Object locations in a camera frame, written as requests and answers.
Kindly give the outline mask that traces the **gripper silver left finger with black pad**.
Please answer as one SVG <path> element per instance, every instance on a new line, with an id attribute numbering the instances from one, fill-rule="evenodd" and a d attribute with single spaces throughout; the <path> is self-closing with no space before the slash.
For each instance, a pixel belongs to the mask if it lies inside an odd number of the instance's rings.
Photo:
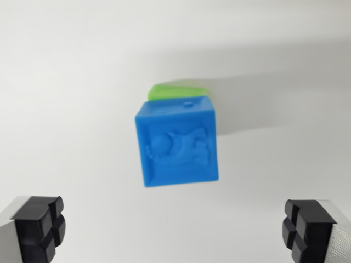
<path id="1" fill-rule="evenodd" d="M 64 240 L 60 196 L 18 196 L 1 211 L 1 262 L 52 262 Z"/>

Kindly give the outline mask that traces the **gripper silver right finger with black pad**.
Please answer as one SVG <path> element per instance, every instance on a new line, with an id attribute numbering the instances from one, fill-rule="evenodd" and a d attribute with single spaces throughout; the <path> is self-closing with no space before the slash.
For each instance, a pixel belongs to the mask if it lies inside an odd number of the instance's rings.
<path id="1" fill-rule="evenodd" d="M 329 200 L 285 203 L 282 238 L 294 262 L 350 262 L 350 220 Z"/>

